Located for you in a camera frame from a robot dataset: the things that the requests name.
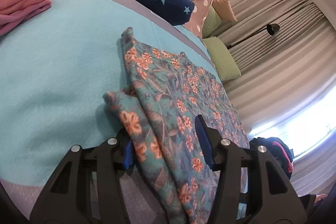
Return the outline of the floral teal orange garment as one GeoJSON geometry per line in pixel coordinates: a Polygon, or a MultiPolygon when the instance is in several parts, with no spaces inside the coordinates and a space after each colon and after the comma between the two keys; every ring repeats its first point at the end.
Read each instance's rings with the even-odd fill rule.
{"type": "Polygon", "coordinates": [[[195,118],[239,147],[248,138],[216,77],[175,54],[138,42],[132,28],[121,35],[127,86],[104,100],[129,134],[139,167],[159,196],[170,223],[206,223],[219,173],[210,170],[195,118]]]}

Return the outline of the pink folded clothes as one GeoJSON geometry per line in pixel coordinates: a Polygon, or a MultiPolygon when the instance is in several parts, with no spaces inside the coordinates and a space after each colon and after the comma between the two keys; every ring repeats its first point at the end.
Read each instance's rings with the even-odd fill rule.
{"type": "Polygon", "coordinates": [[[1,0],[1,36],[50,7],[51,0],[1,0]]]}

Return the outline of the blue and grey bedspread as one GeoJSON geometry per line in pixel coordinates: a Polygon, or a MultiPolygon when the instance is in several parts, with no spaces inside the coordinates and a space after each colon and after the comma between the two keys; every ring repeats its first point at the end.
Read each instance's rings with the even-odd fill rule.
{"type": "Polygon", "coordinates": [[[133,0],[51,0],[1,36],[1,223],[24,223],[72,145],[116,135],[103,94],[127,85],[119,38],[184,52],[214,73],[202,21],[173,27],[133,0]]]}

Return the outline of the near green cushion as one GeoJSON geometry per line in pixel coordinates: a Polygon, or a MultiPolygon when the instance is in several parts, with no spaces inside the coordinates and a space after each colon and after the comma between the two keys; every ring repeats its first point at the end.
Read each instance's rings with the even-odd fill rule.
{"type": "Polygon", "coordinates": [[[237,79],[241,76],[241,72],[229,50],[219,38],[205,38],[202,42],[207,48],[210,58],[213,61],[222,82],[237,79]]]}

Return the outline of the green cushion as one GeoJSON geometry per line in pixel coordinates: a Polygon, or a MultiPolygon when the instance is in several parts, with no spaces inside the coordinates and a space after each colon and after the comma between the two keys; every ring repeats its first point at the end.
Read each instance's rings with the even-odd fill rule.
{"type": "Polygon", "coordinates": [[[207,48],[210,58],[213,61],[222,82],[237,79],[241,76],[241,72],[229,50],[219,38],[205,38],[202,42],[207,48]]]}
{"type": "Polygon", "coordinates": [[[202,37],[207,38],[222,23],[222,20],[215,9],[211,6],[202,27],[202,37]]]}

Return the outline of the grey striped curtain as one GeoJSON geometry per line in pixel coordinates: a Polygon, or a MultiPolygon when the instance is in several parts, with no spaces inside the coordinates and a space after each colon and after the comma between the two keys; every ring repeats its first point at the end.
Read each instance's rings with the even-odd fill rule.
{"type": "Polygon", "coordinates": [[[244,0],[210,37],[227,47],[241,76],[224,83],[248,138],[277,137],[291,150],[298,194],[335,183],[335,29],[312,0],[244,0]]]}

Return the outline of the black floor lamp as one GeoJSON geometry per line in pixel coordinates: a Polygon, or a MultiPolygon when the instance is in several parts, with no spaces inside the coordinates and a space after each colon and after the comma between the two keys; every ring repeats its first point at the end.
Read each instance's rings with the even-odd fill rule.
{"type": "Polygon", "coordinates": [[[237,45],[241,44],[242,42],[248,40],[249,38],[252,38],[253,36],[255,36],[255,35],[259,34],[260,32],[263,32],[263,31],[267,31],[267,33],[270,36],[274,36],[276,33],[278,33],[280,31],[280,25],[276,24],[276,23],[267,24],[264,28],[252,33],[250,36],[247,36],[246,38],[241,39],[240,41],[238,41],[236,43],[228,45],[227,49],[230,50],[231,48],[236,47],[237,45]]]}

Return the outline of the far green cushion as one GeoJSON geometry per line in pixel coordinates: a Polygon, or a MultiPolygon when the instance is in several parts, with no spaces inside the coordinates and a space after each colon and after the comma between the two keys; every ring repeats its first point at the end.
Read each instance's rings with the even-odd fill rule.
{"type": "Polygon", "coordinates": [[[215,9],[211,6],[202,27],[202,37],[207,38],[222,23],[222,20],[215,9]]]}

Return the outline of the tan cushion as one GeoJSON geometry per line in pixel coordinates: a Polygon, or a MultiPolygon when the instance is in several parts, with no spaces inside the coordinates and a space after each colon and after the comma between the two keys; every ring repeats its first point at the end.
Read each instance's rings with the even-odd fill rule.
{"type": "Polygon", "coordinates": [[[213,0],[212,7],[222,21],[237,22],[229,0],[213,0]]]}

